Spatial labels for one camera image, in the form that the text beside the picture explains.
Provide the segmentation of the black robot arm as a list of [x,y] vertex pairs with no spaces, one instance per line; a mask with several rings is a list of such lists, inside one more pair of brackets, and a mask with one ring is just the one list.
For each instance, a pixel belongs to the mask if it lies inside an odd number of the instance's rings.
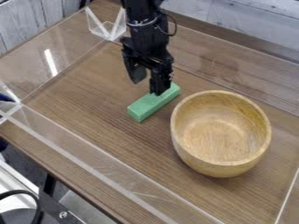
[[131,81],[136,84],[151,71],[150,93],[159,96],[172,83],[174,56],[167,50],[170,37],[163,0],[120,0],[126,10],[130,37],[123,37],[122,54]]

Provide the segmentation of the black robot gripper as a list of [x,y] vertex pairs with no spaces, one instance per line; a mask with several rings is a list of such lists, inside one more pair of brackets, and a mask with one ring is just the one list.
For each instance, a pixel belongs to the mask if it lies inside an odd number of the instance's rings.
[[130,21],[130,37],[120,39],[123,45],[123,60],[131,81],[136,84],[151,70],[150,93],[156,96],[171,87],[174,56],[167,50],[170,33],[167,17],[156,17],[151,21]]

